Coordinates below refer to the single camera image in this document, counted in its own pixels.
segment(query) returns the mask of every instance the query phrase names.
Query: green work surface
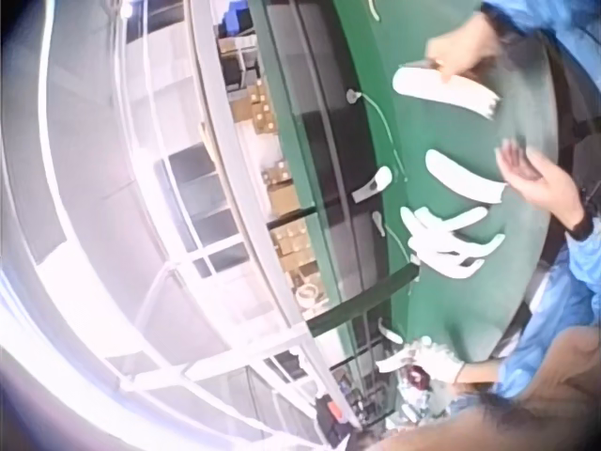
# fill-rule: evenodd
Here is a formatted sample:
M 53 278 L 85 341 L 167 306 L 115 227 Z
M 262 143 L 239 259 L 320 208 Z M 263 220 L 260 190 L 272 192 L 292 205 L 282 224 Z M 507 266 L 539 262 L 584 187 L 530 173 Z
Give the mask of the green work surface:
M 515 49 L 517 62 L 500 61 L 482 73 L 486 86 L 501 97 L 489 121 L 471 111 L 435 102 L 404 98 L 393 91 L 392 79 L 404 63 L 424 58 L 428 39 L 448 32 L 469 18 L 473 0 L 378 1 L 381 18 L 370 14 L 367 0 L 334 0 L 361 86 L 381 108 L 408 173 L 399 174 L 386 128 L 375 108 L 365 104 L 378 165 L 393 169 L 393 184 L 383 194 L 384 221 L 407 245 L 401 206 L 427 206 L 450 217 L 477 204 L 449 191 L 427 171 L 425 153 L 435 148 L 473 172 L 500 179 L 494 148 L 503 137 L 522 136 L 529 145 L 557 159 L 557 119 L 553 84 L 545 53 L 535 41 Z M 468 360 L 488 357 L 515 314 L 539 260 L 548 215 L 505 190 L 503 202 L 464 231 L 466 238 L 486 242 L 506 234 L 503 245 L 486 259 L 472 278 L 453 280 L 424 265 L 418 282 L 393 297 L 394 326 L 408 339 L 427 334 L 452 345 Z M 407 260 L 387 234 L 390 272 Z

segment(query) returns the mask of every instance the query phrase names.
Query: wristwatch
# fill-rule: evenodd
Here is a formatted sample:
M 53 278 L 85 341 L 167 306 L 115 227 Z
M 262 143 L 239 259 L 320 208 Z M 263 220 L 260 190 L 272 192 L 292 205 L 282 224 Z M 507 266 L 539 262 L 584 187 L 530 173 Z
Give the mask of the wristwatch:
M 493 7 L 484 2 L 480 6 L 482 12 L 490 26 L 497 34 L 497 38 L 502 45 L 511 45 L 524 37 L 524 34 L 514 24 L 514 21 L 499 8 Z
M 573 230 L 568 230 L 568 233 L 576 241 L 586 241 L 593 234 L 593 230 L 593 217 L 588 211 L 585 211 L 582 221 Z

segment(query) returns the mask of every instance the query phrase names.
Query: person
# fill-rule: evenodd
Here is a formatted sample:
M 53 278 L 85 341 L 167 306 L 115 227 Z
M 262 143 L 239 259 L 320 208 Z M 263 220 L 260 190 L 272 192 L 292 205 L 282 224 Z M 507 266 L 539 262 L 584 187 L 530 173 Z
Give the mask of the person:
M 448 80 L 543 30 L 601 90 L 600 8 L 599 0 L 489 0 L 458 29 L 431 39 L 426 56 Z M 463 397 L 449 418 L 401 432 L 374 450 L 578 449 L 601 427 L 601 221 L 586 211 L 572 178 L 542 153 L 505 140 L 497 164 L 516 192 L 566 230 L 542 301 L 504 360 L 465 364 L 442 345 L 416 346 L 416 365 L 433 379 L 494 385 Z
M 462 26 L 431 39 L 426 57 L 439 63 L 443 79 L 448 80 L 542 30 L 574 57 L 601 90 L 600 10 L 599 0 L 486 0 Z
M 497 164 L 515 191 L 563 224 L 567 244 L 509 357 L 465 364 L 442 345 L 416 348 L 416 365 L 433 379 L 494 382 L 491 393 L 374 450 L 567 450 L 601 427 L 601 220 L 585 210 L 572 178 L 541 152 L 505 140 Z

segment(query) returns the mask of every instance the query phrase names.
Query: human hand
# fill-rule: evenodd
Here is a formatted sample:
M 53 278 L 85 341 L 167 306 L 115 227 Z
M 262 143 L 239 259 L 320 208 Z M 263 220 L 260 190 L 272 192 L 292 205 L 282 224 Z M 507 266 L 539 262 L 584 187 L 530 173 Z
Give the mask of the human hand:
M 454 383 L 464 362 L 445 345 L 419 340 L 413 344 L 415 365 L 420 366 L 434 380 Z
M 533 148 L 524 152 L 515 141 L 504 140 L 495 152 L 503 178 L 524 199 L 549 211 L 568 230 L 582 221 L 578 187 L 558 165 Z
M 499 40 L 485 15 L 475 13 L 467 22 L 446 35 L 428 41 L 425 56 L 436 61 L 447 82 L 453 75 L 460 75 L 483 59 L 499 53 Z

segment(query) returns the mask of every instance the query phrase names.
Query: blue work uniform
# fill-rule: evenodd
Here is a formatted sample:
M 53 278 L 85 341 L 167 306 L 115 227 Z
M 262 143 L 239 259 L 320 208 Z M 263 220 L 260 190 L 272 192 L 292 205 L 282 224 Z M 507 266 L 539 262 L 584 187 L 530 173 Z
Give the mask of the blue work uniform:
M 544 30 L 572 55 L 601 91 L 601 0 L 486 0 L 522 33 Z
M 567 237 L 567 244 L 550 269 L 542 300 L 505 359 L 493 391 L 511 398 L 524 390 L 543 363 L 551 343 L 572 326 L 599 325 L 601 304 L 601 220 L 585 241 Z

